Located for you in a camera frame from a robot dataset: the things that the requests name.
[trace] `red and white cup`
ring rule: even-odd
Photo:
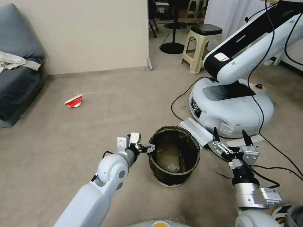
[[[81,102],[82,102],[82,94],[67,100],[64,104],[67,105],[68,107],[74,108],[80,106]]]

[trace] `trash can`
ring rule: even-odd
[[[149,143],[155,145],[155,151],[148,154],[149,165],[164,186],[182,184],[199,163],[200,146],[190,132],[181,127],[162,127]]]

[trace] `beige carpet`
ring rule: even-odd
[[[12,128],[0,129],[0,225],[53,226],[78,189],[90,181],[105,151],[116,150],[116,137],[140,132],[142,142],[165,125],[177,125],[171,102],[202,75],[189,73],[180,55],[167,55],[158,47],[167,34],[159,26],[150,34],[153,71],[146,68],[79,73],[52,77],[30,108]],[[187,30],[178,31],[183,43]],[[252,82],[265,85],[275,105],[264,135],[303,169],[303,78],[283,67],[262,66]],[[64,105],[83,94],[79,108]],[[188,96],[174,109],[189,117]],[[258,164],[292,166],[266,142],[259,142]],[[104,227],[124,227],[157,218],[183,216],[193,226],[233,226],[236,218],[231,181],[225,163],[201,151],[197,169],[177,188],[161,186],[146,155],[141,155],[124,185],[112,199]],[[285,203],[303,203],[303,182],[284,170],[260,173],[281,183]],[[260,180],[263,187],[270,183]]]

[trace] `beige stool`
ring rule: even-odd
[[[196,49],[188,50],[190,38],[193,37],[197,41]],[[203,59],[206,56],[208,42],[212,39],[216,39],[218,44],[222,42],[222,29],[211,25],[201,24],[192,26],[186,44],[184,46],[182,60],[186,60],[190,64],[189,71],[194,74],[198,74],[203,67]],[[191,58],[188,53],[195,53]]]
[[[200,9],[201,3],[202,3],[202,6],[203,6],[203,1],[204,0],[190,0],[189,4],[188,4],[188,8],[187,8],[186,17],[188,17],[189,14],[192,14],[192,15],[194,15],[195,18],[197,18],[199,16],[199,9]],[[191,6],[192,2],[196,3],[195,11],[190,11],[190,6]]]

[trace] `towel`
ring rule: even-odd
[[[28,67],[37,71],[41,65],[34,61],[27,61],[17,55],[0,51],[0,73],[5,69],[11,70],[19,66]]]

